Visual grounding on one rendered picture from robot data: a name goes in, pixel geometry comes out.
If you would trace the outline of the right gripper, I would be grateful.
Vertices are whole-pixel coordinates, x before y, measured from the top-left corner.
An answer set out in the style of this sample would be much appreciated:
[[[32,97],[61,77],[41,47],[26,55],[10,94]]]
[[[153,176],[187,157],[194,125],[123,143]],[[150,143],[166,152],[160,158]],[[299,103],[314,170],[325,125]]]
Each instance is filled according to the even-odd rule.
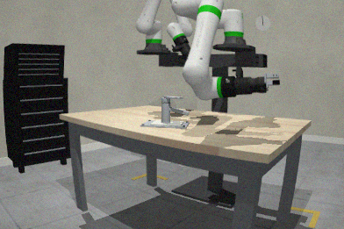
[[[189,41],[187,40],[187,38],[184,35],[179,36],[174,40],[174,42],[175,42],[176,46],[174,47],[172,45],[173,53],[181,52],[183,57],[185,58],[185,60],[187,60],[189,53],[190,53]]]

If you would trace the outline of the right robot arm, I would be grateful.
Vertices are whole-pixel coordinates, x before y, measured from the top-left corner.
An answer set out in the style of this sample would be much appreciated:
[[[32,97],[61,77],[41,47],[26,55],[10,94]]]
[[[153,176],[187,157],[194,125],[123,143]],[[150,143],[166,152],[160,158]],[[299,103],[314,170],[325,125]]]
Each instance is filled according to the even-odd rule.
[[[146,47],[144,50],[166,48],[166,45],[161,43],[162,23],[155,20],[160,3],[161,0],[147,0],[146,6],[136,23],[137,30],[146,34]],[[168,25],[168,35],[173,41],[179,36],[189,37],[193,33],[189,18],[176,15],[176,20],[177,23]],[[168,48],[164,50],[168,50]]]

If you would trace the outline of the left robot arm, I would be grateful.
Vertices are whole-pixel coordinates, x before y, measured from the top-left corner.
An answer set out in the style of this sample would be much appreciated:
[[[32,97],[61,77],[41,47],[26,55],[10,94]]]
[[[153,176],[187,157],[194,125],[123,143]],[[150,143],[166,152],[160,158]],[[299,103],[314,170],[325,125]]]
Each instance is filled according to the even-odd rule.
[[[184,80],[201,100],[223,97],[222,77],[212,77],[209,72],[211,48],[217,29],[224,29],[223,44],[246,45],[242,12],[223,10],[224,0],[173,0],[171,7],[176,15],[197,21],[190,53],[183,67]]]

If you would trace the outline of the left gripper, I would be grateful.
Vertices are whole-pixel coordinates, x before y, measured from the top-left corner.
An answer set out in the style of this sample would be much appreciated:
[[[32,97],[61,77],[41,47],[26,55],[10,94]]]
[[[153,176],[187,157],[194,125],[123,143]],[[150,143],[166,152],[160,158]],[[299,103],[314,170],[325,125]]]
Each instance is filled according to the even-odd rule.
[[[269,85],[280,85],[280,80],[267,81],[269,78],[279,78],[278,73],[264,73],[262,77],[251,78],[243,77],[243,70],[241,67],[236,67],[233,71],[236,71],[235,75],[237,78],[234,76],[222,76],[221,78],[220,88],[223,97],[250,95],[255,92],[266,93],[266,91],[269,91]]]

